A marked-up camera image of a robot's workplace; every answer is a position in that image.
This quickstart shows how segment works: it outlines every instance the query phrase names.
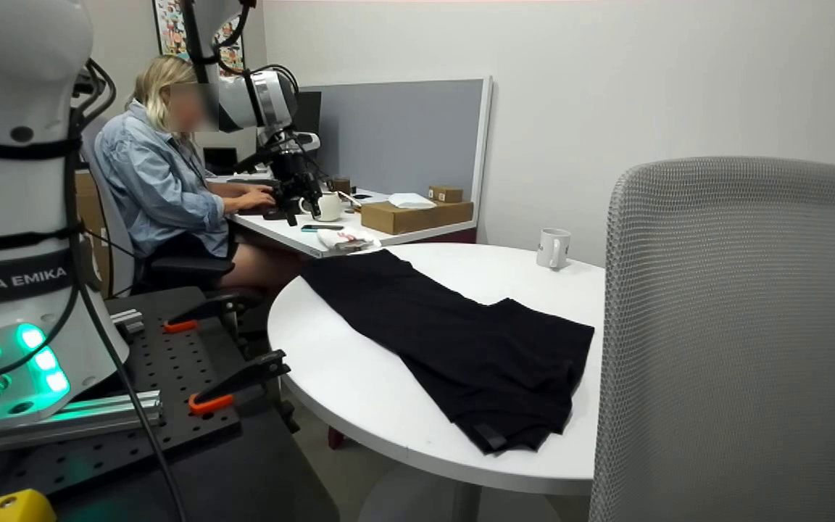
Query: chair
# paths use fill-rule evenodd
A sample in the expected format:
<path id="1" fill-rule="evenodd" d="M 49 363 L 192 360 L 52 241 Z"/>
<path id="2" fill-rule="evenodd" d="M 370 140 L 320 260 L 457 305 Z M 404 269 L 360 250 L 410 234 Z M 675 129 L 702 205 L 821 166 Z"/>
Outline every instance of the chair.
<path id="1" fill-rule="evenodd" d="M 835 519 L 835 166 L 636 167 L 605 271 L 592 522 Z"/>
<path id="2" fill-rule="evenodd" d="M 89 174 L 95 180 L 104 228 L 110 241 L 110 295 L 128 295 L 128 293 L 147 293 L 147 289 L 165 289 L 165 287 L 201 287 L 205 293 L 205 302 L 201 302 L 192 309 L 183 309 L 179 316 L 172 316 L 168 321 L 186 321 L 201 319 L 212 314 L 230 314 L 230 328 L 236 338 L 243 345 L 240 334 L 240 314 L 253 309 L 253 345 L 263 341 L 260 328 L 260 308 L 263 295 L 255 289 L 218 289 L 220 274 L 233 269 L 233 260 L 218 257 L 198 257 L 198 254 L 163 254 L 163 257 L 136 257 L 134 241 L 128 231 L 128 222 L 117 205 L 117 198 L 107 186 L 104 166 L 99 161 L 95 150 L 95 134 L 104 126 L 107 118 L 95 118 L 82 129 L 82 154 L 89 161 Z"/>

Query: black garment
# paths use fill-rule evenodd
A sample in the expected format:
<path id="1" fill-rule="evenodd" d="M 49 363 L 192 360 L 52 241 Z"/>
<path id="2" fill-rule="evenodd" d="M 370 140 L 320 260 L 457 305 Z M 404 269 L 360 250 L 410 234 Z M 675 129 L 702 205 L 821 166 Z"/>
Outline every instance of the black garment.
<path id="1" fill-rule="evenodd" d="M 482 453 L 536 450 L 566 430 L 594 328 L 514 299 L 485 308 L 391 253 L 307 260 L 301 274 L 394 351 Z"/>

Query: white round table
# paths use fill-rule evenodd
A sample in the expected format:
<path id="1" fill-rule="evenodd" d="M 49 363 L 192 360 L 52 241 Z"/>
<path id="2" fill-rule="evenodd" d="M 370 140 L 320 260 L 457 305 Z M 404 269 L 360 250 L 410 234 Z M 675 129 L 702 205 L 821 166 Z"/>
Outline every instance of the white round table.
<path id="1" fill-rule="evenodd" d="M 482 242 L 410 242 L 388 253 L 479 305 L 510 295 L 531 309 L 594 328 L 566 431 L 544 438 L 536 453 L 485 454 L 391 351 L 360 335 L 304 279 L 279 293 L 268 319 L 270 345 L 286 354 L 286 383 L 299 401 L 363 447 L 465 483 L 514 493 L 575 493 L 588 483 L 597 440 L 602 266 L 569 260 L 555 271 L 536 263 L 536 253 Z"/>

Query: desk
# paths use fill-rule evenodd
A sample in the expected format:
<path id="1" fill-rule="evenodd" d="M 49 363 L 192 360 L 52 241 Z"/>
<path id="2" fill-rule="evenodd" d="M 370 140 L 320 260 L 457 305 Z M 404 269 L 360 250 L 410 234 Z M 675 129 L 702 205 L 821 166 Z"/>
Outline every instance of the desk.
<path id="1" fill-rule="evenodd" d="M 299 222 L 289 227 L 286 219 L 268 219 L 260 213 L 237 213 L 236 222 L 240 222 L 243 228 L 263 234 L 275 242 L 285 242 L 295 253 L 304 253 L 310 257 L 327 257 L 330 250 L 320 241 L 320 231 L 314 228 L 301 228 L 304 222 L 310 222 L 310 216 L 299 213 Z M 341 219 L 336 219 L 339 227 L 344 227 L 349 234 L 365 238 L 375 245 L 394 245 L 394 242 L 414 242 L 414 241 L 426 241 L 426 238 L 440 238 L 440 234 L 455 234 L 455 231 L 473 231 L 476 222 L 449 222 L 449 227 L 434 227 L 434 228 L 418 228 L 418 231 L 405 231 L 405 234 L 385 234 L 376 228 L 365 228 L 360 222 L 360 213 L 344 213 Z"/>
<path id="2" fill-rule="evenodd" d="M 201 299 L 198 289 L 165 289 L 121 299 L 112 309 L 139 308 L 146 328 L 160 328 L 163 316 Z M 240 354 L 226 329 L 202 321 L 201 334 L 212 366 L 224 373 L 240 367 Z M 198 440 L 168 454 L 188 519 L 279 519 L 279 522 L 336 522 L 336 506 L 321 480 L 307 467 L 275 408 L 260 408 L 255 392 L 240 395 L 240 430 L 233 438 Z M 94 483 L 72 486 L 52 499 L 62 522 L 175 519 L 172 495 L 154 459 L 118 470 Z"/>
<path id="3" fill-rule="evenodd" d="M 552 271 L 536 253 L 482 242 L 391 245 L 434 280 L 494 305 L 504 295 L 531 309 L 594 328 L 571 419 L 539 453 L 485 454 L 444 418 L 410 367 L 360 335 L 304 279 L 292 279 L 270 309 L 270 341 L 286 354 L 286 383 L 330 427 L 410 467 L 515 493 L 575 493 L 594 476 L 602 356 L 602 269 L 571 260 Z"/>

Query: denim jacket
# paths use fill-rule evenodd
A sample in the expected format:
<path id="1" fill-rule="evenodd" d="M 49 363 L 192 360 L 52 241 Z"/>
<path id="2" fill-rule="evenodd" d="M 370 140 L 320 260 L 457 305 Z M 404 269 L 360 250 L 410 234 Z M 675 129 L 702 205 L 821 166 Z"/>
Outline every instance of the denim jacket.
<path id="1" fill-rule="evenodd" d="M 226 257 L 224 200 L 205 187 L 205 167 L 188 142 L 157 129 L 141 105 L 112 116 L 95 137 L 95 161 L 128 222 L 139 257 L 179 231 Z"/>

